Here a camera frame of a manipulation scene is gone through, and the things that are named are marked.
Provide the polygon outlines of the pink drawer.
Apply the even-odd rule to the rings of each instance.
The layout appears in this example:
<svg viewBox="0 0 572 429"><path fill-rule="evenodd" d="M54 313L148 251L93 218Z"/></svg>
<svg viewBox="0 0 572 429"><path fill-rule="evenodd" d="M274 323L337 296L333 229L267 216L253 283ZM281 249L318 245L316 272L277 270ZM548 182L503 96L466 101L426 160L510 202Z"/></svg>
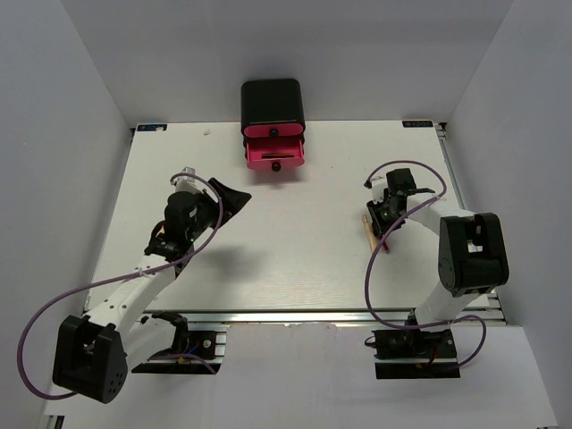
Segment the pink drawer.
<svg viewBox="0 0 572 429"><path fill-rule="evenodd" d="M305 163L303 136L244 138L247 168L254 171L280 172Z"/></svg>
<svg viewBox="0 0 572 429"><path fill-rule="evenodd" d="M245 127L242 134L248 139L266 139L298 136L305 130L305 126L297 122L261 123Z"/></svg>

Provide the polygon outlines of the black drawer cabinet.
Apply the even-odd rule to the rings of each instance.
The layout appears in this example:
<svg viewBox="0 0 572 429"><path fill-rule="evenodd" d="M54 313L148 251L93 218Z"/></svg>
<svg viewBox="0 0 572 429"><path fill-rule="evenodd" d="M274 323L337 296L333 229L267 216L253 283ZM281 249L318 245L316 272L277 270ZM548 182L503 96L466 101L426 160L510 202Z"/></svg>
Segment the black drawer cabinet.
<svg viewBox="0 0 572 429"><path fill-rule="evenodd" d="M240 88L240 128L297 122L305 126L301 86L295 79L250 80Z"/></svg>

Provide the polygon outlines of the red black lipstick tube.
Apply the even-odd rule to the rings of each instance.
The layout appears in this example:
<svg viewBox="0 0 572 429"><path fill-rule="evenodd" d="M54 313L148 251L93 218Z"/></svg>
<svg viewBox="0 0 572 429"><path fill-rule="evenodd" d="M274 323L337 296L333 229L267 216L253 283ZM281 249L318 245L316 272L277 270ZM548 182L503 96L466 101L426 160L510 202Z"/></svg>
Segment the red black lipstick tube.
<svg viewBox="0 0 572 429"><path fill-rule="evenodd" d="M284 158L294 158L294 157L296 156L292 153L277 153L277 154L266 153L261 155L261 159L284 159Z"/></svg>

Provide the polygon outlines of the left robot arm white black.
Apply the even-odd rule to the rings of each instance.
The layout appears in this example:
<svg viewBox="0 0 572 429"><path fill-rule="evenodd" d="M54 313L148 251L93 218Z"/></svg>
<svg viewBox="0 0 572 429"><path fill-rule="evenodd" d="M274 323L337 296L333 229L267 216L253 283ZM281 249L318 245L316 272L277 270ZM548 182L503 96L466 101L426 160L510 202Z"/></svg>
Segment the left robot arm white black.
<svg viewBox="0 0 572 429"><path fill-rule="evenodd" d="M144 314L158 294L183 272L200 247L203 233L215 234L252 198L215 178L199 189L198 176L172 177L164 218L151 231L143 257L130 279L81 317L60 325L53 382L73 394L108 403L127 374L152 358L177 359L192 350L187 319L178 313Z"/></svg>

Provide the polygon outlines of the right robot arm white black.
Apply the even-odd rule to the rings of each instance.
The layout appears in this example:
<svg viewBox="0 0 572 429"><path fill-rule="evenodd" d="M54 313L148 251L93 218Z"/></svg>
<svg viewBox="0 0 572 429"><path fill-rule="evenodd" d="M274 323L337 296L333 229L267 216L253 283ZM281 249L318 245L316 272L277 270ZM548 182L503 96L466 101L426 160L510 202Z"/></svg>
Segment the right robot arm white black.
<svg viewBox="0 0 572 429"><path fill-rule="evenodd" d="M442 190L416 185L408 168L387 172L385 178L369 176L365 187L372 190L366 203L377 244L375 257L387 248L387 239L407 220L421 224L438 237L439 281L425 301L413 310L412 328L403 334L405 349L422 357L436 344L441 332L475 299L509 279L509 262L501 221L493 213L474 213L448 202Z"/></svg>

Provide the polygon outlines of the gold concealer tube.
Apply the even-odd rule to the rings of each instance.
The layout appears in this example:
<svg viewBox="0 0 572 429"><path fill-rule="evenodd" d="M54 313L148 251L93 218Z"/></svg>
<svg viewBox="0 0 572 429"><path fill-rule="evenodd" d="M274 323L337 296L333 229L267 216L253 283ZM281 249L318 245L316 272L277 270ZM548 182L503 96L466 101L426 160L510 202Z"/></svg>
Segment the gold concealer tube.
<svg viewBox="0 0 572 429"><path fill-rule="evenodd" d="M378 239L374 235L373 225L372 225L368 215L362 214L361 215L361 221L362 221L362 224L363 224L363 227L365 230L365 234L366 234L366 238L367 238L369 248L373 254L377 254L378 250L376 249L376 247L378 245Z"/></svg>

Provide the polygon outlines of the right blue table label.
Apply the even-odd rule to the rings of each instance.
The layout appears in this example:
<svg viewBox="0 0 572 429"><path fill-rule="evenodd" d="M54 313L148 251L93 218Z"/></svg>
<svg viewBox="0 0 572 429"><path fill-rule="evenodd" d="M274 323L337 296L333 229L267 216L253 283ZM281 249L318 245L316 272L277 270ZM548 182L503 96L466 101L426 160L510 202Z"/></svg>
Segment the right blue table label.
<svg viewBox="0 0 572 429"><path fill-rule="evenodd" d="M403 120L404 128L432 128L433 122L430 120Z"/></svg>

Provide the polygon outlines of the blue table label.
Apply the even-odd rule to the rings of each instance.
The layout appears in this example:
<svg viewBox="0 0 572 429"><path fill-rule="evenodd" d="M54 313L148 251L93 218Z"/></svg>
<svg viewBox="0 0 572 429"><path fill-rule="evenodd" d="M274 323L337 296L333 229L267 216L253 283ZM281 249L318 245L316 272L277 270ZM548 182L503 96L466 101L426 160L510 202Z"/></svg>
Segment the blue table label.
<svg viewBox="0 0 572 429"><path fill-rule="evenodd" d="M403 120L404 128L432 128L433 122L430 120Z"/></svg>
<svg viewBox="0 0 572 429"><path fill-rule="evenodd" d="M136 128L136 132L162 132L165 130L167 130L165 123L139 124Z"/></svg>

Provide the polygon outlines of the left blue table label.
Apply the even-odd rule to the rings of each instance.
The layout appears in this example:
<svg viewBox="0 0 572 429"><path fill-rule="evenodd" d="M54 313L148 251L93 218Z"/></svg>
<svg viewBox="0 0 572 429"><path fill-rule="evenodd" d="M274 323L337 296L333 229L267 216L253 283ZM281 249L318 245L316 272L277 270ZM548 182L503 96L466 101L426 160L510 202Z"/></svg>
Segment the left blue table label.
<svg viewBox="0 0 572 429"><path fill-rule="evenodd" d="M162 132L165 130L167 130L165 123L139 124L136 128L136 132Z"/></svg>

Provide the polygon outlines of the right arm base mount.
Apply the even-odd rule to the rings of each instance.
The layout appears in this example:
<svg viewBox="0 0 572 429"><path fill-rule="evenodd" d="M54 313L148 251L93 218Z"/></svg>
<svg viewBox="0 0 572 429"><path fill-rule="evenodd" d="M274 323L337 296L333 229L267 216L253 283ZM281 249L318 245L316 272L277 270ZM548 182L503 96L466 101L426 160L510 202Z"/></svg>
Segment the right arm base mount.
<svg viewBox="0 0 572 429"><path fill-rule="evenodd" d="M427 330L381 329L364 341L374 351L377 380L456 379L458 353L448 325Z"/></svg>

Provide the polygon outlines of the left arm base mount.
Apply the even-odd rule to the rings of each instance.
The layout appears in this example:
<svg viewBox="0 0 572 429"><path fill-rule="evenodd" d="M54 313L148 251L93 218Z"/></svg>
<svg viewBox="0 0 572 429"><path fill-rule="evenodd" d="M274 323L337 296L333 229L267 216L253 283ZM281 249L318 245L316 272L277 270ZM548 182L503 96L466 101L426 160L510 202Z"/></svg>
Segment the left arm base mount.
<svg viewBox="0 0 572 429"><path fill-rule="evenodd" d="M180 314L143 315L130 329L128 366L134 374L211 374L222 366L226 332Z"/></svg>

